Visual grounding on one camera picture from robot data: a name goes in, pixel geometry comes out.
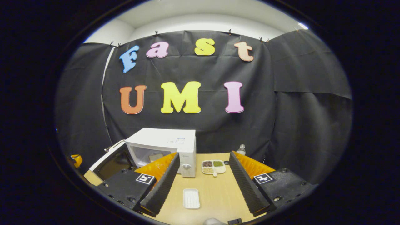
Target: black fabric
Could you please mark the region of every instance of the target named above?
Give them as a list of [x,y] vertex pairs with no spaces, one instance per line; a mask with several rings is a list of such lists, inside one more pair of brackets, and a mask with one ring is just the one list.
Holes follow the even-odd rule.
[[[215,41],[212,56],[194,53],[195,42],[200,38]],[[168,55],[148,58],[150,46],[160,41],[169,43]],[[252,47],[249,55],[254,57],[253,61],[245,62],[238,57],[234,44],[240,41]],[[135,45],[140,47],[136,65],[123,73],[119,57]],[[59,90],[65,104],[58,107],[62,113],[58,121],[64,120],[61,124],[70,129],[68,135],[60,130],[61,143],[65,149],[76,148],[66,152],[81,154],[87,163],[84,168],[104,154],[104,147],[110,146],[101,115],[100,93],[113,143],[143,127],[195,129],[198,153],[230,152],[245,144],[246,155],[251,158],[261,162],[265,158],[264,163],[275,169],[287,167],[311,183],[320,183],[329,174],[347,143],[352,100],[346,75],[334,54],[310,31],[289,32],[269,42],[216,31],[178,31],[141,38],[114,49],[100,92],[98,78],[102,77],[110,49],[107,45],[83,44],[78,52],[87,52],[87,58],[75,56],[68,66],[84,65],[86,83]],[[61,83],[66,82],[66,87],[77,83],[71,78],[76,79],[78,74],[65,76]],[[201,112],[174,109],[173,113],[161,113],[161,84],[174,82],[182,91],[189,81],[201,83]],[[223,84],[228,81],[243,83],[242,113],[225,112],[228,95]],[[140,113],[128,115],[121,109],[119,90],[132,87],[130,105],[135,106],[137,85],[147,86],[144,107]],[[68,98],[76,103],[69,103]]]
[[293,31],[267,43],[275,91],[331,93],[351,99],[346,74],[328,46],[309,30]]
[[85,173],[112,143],[106,131],[101,86],[111,47],[82,44],[61,75],[56,94],[56,125],[63,152],[82,156]]
[[267,46],[276,119],[265,163],[321,183],[350,136],[352,96],[346,74],[333,52],[308,30],[286,33]]
[[345,150],[352,123],[351,100],[334,94],[278,92],[276,105],[265,163],[321,183]]

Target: white tray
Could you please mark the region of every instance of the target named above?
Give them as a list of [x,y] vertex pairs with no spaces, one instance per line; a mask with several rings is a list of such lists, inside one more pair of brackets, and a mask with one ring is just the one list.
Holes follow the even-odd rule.
[[[211,164],[212,164],[211,167],[204,167],[203,166],[203,163],[207,162],[207,161],[211,161]],[[222,166],[221,167],[215,167],[214,166],[214,162],[221,162]],[[206,172],[203,171],[203,169],[205,169],[205,168],[210,168],[210,169],[213,170],[213,172],[212,173],[206,173]],[[217,174],[226,172],[226,167],[225,167],[225,164],[224,164],[224,162],[222,160],[218,160],[218,159],[204,160],[204,161],[201,162],[201,171],[204,174],[212,174],[214,177],[216,177]]]
[[187,209],[200,208],[199,191],[197,189],[183,189],[183,207]]

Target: orange letter u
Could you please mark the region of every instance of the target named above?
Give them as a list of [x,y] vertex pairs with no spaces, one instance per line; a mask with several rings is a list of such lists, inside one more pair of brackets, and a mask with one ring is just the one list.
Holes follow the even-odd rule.
[[135,90],[138,92],[137,104],[135,107],[129,104],[129,93],[132,91],[131,87],[123,87],[120,89],[121,93],[121,108],[126,114],[138,114],[143,109],[144,103],[144,90],[146,90],[146,85],[138,85]]

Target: microwave window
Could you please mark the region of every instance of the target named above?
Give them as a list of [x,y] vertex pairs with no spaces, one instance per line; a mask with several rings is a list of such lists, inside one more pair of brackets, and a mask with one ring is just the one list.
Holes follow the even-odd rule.
[[98,170],[100,178],[106,180],[122,169],[132,167],[125,151],[116,154]]
[[137,158],[140,164],[145,165],[148,164],[155,159],[161,158],[168,154],[171,154],[171,151],[161,151],[161,150],[153,150],[153,149],[145,149],[140,147],[131,146],[132,151],[134,153],[134,157]]

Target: table surface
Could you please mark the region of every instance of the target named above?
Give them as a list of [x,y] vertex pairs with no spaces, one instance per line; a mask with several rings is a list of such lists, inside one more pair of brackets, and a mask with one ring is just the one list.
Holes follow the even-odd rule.
[[[226,172],[218,174],[217,177],[203,174],[201,171],[202,161],[226,161],[229,160],[229,154],[196,154],[196,177],[184,178],[177,174],[160,213],[155,218],[145,216],[172,225],[202,225],[209,218],[216,218],[223,223],[239,218],[242,222],[247,222],[263,216],[264,214],[254,217],[250,213],[229,165],[225,165]],[[186,188],[199,191],[199,209],[184,208],[183,190]]]

